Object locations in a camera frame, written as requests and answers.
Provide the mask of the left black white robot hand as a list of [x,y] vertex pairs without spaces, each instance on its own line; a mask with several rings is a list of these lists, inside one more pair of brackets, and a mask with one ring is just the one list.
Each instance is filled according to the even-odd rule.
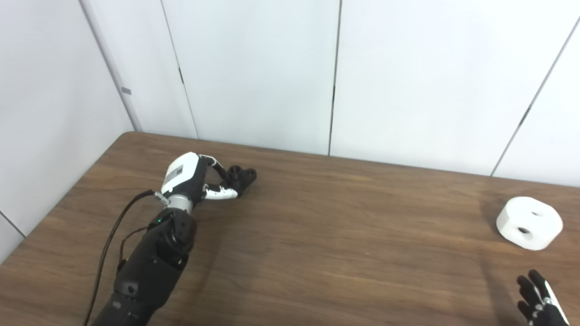
[[224,182],[227,173],[217,159],[212,156],[188,152],[168,167],[161,194],[167,206],[178,207],[178,203],[188,202],[191,206],[207,200],[227,200],[242,196],[242,191],[228,184],[209,184],[205,181],[208,167],[215,169]]

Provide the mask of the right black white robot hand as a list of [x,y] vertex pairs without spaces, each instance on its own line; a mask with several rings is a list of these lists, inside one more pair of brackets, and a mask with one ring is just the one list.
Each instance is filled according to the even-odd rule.
[[517,283],[522,297],[517,307],[529,326],[569,326],[551,285],[538,272],[531,269],[527,276],[518,276]]

